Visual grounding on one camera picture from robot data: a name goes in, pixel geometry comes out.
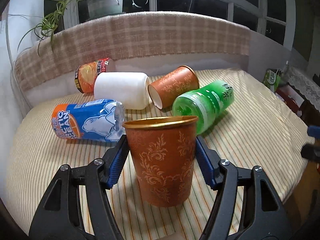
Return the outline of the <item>brown gold-patterned paper cup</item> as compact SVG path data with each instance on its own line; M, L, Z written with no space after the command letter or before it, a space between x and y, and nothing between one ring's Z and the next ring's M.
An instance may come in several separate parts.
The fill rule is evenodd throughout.
M181 205L190 195L196 145L196 116L167 116L123 123L144 201Z

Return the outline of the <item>white cylindrical cup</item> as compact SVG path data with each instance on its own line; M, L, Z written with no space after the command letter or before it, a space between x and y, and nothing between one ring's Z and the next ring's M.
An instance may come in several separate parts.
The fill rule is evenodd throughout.
M107 72L97 76L95 99L113 99L125 109L143 110L149 104L149 77L142 72Z

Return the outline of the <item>white lace cloth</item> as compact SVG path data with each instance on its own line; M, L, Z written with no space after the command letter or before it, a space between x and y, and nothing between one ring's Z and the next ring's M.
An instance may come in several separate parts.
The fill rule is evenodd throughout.
M312 79L301 70L291 66L286 67L284 77L319 111L319 86Z

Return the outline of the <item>green tissue box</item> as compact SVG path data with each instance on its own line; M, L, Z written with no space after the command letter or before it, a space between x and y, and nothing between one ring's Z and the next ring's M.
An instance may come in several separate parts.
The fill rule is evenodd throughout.
M281 69L270 69L268 68L264 79L263 84L271 91L275 92L279 86L279 83L281 81Z

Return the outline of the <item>blue Arctic Ocean bottle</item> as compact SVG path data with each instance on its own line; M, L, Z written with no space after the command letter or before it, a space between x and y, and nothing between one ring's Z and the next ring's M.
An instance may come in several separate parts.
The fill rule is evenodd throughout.
M61 139L118 141L124 134L125 109L121 102L99 99L60 104L52 112L52 128Z

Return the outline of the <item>green plastic bottle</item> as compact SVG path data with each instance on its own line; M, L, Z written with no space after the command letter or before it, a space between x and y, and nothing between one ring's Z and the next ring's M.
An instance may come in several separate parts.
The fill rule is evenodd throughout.
M233 102L234 88L225 81L215 80L178 96L172 105L172 114L197 116L196 133L202 134Z

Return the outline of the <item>orange juice bottle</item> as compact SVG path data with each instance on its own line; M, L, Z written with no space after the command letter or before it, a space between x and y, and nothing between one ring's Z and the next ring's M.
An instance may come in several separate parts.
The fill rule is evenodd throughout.
M80 65L74 75L75 86L82 94L93 93L97 76L114 70L114 61L109 57Z

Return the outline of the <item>beige plaid cloth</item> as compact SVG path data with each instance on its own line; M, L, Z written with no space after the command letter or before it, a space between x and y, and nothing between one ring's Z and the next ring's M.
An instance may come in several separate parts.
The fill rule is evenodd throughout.
M19 87L28 91L109 57L195 53L249 54L250 30L220 18L176 11L106 16L76 25L21 52L14 64Z

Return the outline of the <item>potted spider plant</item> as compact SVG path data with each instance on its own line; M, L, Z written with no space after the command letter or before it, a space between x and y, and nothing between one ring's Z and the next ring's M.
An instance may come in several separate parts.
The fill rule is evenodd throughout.
M53 42L54 34L80 23L122 13L123 0L32 0L29 12L19 14L28 25L23 28L17 51L45 39Z

